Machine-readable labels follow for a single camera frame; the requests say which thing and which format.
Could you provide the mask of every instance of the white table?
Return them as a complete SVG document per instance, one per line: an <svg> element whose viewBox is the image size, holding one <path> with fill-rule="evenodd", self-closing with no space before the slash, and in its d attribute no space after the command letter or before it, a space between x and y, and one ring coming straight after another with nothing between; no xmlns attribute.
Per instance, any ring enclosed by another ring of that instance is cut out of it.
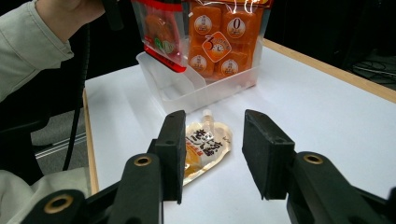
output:
<svg viewBox="0 0 396 224"><path fill-rule="evenodd" d="M166 223L290 223L286 201L262 201L248 170L246 109L267 114L296 143L295 151L329 158L352 185L382 198L396 186L396 92L270 41L265 46L255 87L187 115L189 124L211 109L233 131L233 149L184 187L181 205L164 204ZM88 80L84 103L97 191L120 180L130 157L146 152L165 114L139 66Z"/></svg>

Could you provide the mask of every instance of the brass screw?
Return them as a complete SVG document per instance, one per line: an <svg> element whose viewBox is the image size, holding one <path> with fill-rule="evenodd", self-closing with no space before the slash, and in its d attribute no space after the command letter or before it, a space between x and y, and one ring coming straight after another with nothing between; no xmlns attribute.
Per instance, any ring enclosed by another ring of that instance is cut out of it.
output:
<svg viewBox="0 0 396 224"><path fill-rule="evenodd" d="M321 157L312 154L304 155L304 160L315 165L323 163L323 159Z"/></svg>
<svg viewBox="0 0 396 224"><path fill-rule="evenodd" d="M47 214L54 214L62 212L65 208L70 206L73 202L73 197L68 194L58 195L47 202L44 207L44 212Z"/></svg>
<svg viewBox="0 0 396 224"><path fill-rule="evenodd" d="M136 166L146 166L151 163L151 158L147 156L142 156L134 160Z"/></svg>

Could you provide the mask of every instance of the transparent bin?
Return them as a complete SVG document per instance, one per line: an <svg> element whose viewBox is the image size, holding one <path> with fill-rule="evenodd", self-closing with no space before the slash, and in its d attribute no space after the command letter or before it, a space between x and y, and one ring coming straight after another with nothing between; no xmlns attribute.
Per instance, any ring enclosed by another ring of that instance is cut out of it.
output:
<svg viewBox="0 0 396 224"><path fill-rule="evenodd" d="M175 73L146 52L136 56L145 79L165 114L177 110L190 113L205 105L236 94L257 82L259 65L211 84L187 66L183 73Z"/></svg>

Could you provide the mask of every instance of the plastic pouch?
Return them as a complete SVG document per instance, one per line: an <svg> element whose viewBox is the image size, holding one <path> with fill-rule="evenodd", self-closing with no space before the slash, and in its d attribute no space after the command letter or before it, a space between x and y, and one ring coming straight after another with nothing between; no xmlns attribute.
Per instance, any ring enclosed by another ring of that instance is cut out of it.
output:
<svg viewBox="0 0 396 224"><path fill-rule="evenodd" d="M175 72L186 70L187 42L180 0L132 0L145 52Z"/></svg>
<svg viewBox="0 0 396 224"><path fill-rule="evenodd" d="M210 83L258 65L266 3L191 0L189 66Z"/></svg>
<svg viewBox="0 0 396 224"><path fill-rule="evenodd" d="M186 127L186 165L183 185L218 164L231 150L233 134L227 125L214 122L210 110L204 111L203 122Z"/></svg>

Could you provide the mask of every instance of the person's arm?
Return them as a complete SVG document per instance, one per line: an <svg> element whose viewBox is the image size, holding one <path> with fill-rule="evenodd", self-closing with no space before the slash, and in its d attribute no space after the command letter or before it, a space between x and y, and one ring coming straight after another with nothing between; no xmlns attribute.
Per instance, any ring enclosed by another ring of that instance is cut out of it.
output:
<svg viewBox="0 0 396 224"><path fill-rule="evenodd" d="M41 70L73 57L68 43L104 13L100 0L39 0L0 17L0 102Z"/></svg>

